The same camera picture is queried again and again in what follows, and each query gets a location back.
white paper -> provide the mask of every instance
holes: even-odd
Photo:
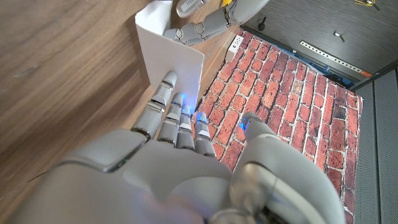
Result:
[[[174,93],[184,94],[184,103],[194,113],[205,56],[190,47],[163,37],[169,28],[172,1],[152,1],[136,14],[138,38],[150,84],[154,89],[164,75],[178,75]]]

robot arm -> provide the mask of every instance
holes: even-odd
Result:
[[[206,1],[182,0],[177,5],[180,17],[189,16],[198,6]],[[227,30],[231,25],[246,22],[258,13],[269,0],[233,0],[220,9],[207,15],[203,22],[197,24],[185,24],[181,29],[169,29],[164,36],[181,42],[185,45],[193,45],[210,39]]]
[[[131,130],[66,155],[9,222],[344,223],[327,176],[254,113],[239,125],[247,145],[234,172],[215,159],[205,114],[194,140],[183,95],[171,97],[176,81],[166,74]]]

power strip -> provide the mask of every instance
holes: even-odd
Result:
[[[225,56],[225,60],[227,62],[232,62],[232,59],[234,59],[236,52],[238,51],[239,47],[241,46],[243,41],[243,37],[240,35],[237,35],[232,41],[232,44],[229,46],[228,51]]]

red brick floor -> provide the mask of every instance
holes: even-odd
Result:
[[[235,58],[220,69],[199,107],[217,158],[234,169],[245,144],[238,121],[253,111],[325,172],[353,223],[362,98],[270,43],[242,30],[239,35],[244,40]]]

wooden table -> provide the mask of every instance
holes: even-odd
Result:
[[[66,152],[132,126],[153,94],[134,21],[148,2],[1,2],[0,223]],[[189,21],[219,6],[210,2]],[[194,46],[206,55],[200,96],[237,29]]]

